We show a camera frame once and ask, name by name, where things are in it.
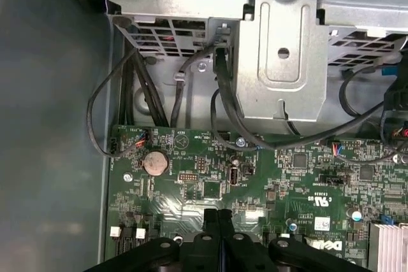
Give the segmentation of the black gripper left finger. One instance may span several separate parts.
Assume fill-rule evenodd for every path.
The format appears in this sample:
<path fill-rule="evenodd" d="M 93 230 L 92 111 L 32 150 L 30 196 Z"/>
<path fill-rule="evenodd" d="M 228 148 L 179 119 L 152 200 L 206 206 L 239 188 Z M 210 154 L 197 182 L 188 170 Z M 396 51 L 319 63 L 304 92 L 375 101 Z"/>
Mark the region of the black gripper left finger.
<path fill-rule="evenodd" d="M 183 238 L 156 238 L 89 268 L 89 271 L 218 271 L 220 227 L 218 210 L 207 208 L 203 230 Z"/>

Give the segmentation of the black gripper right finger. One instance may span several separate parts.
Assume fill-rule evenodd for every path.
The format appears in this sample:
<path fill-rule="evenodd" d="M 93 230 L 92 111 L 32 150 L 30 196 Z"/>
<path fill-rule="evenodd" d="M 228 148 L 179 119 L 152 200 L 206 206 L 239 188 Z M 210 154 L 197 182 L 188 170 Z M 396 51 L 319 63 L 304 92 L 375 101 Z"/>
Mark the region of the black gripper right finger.
<path fill-rule="evenodd" d="M 267 247 L 235 231 L 232 212 L 221 210 L 221 239 L 230 271 L 363 271 L 364 268 L 292 238 L 278 237 Z"/>

